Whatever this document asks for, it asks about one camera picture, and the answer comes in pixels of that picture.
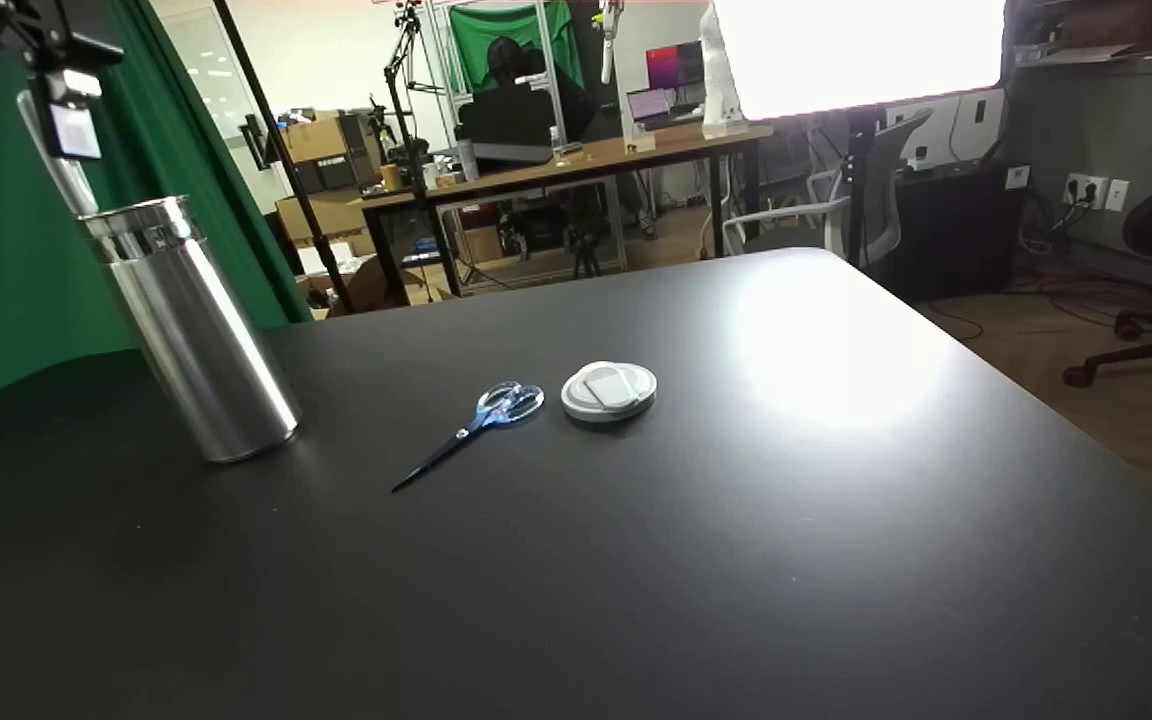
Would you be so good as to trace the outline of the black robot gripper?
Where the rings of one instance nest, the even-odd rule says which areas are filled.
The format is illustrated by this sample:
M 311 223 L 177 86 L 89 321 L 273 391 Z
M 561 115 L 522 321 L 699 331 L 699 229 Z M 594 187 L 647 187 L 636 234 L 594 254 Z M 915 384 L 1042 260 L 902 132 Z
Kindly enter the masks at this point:
M 29 71 L 95 71 L 123 58 L 120 46 L 75 30 L 64 0 L 0 0 L 0 53 L 19 58 Z

